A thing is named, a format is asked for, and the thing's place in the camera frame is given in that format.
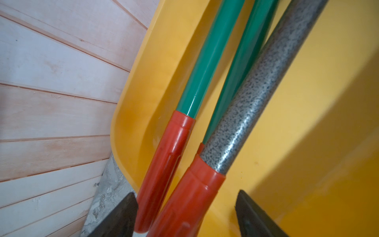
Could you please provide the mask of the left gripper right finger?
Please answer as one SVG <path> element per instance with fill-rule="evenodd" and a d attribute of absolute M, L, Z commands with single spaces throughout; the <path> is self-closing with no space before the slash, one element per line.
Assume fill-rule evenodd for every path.
<path fill-rule="evenodd" d="M 244 190 L 238 193 L 235 210 L 242 237 L 289 237 Z"/>

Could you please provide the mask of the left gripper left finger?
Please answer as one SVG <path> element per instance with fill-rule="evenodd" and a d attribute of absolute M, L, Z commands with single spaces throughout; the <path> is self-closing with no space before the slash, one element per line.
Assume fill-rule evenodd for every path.
<path fill-rule="evenodd" d="M 131 192 L 89 234 L 89 237 L 132 237 L 137 211 L 136 196 Z"/>

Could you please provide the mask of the green hoe red grip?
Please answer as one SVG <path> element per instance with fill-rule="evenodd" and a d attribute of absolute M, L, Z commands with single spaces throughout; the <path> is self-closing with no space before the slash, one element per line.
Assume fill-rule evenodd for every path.
<path fill-rule="evenodd" d="M 199 155 L 242 85 L 265 42 L 278 0 L 255 1 L 202 142 Z"/>
<path fill-rule="evenodd" d="M 146 233 L 159 213 L 243 5 L 244 1 L 222 1 L 218 9 L 138 192 L 137 233 Z"/>

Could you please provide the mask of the grey hoe red grip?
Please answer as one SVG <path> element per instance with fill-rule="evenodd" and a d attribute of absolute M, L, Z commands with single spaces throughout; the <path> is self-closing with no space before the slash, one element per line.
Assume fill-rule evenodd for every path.
<path fill-rule="evenodd" d="M 226 174 L 309 35 L 326 1 L 291 1 L 233 101 L 148 232 L 194 237 Z"/>

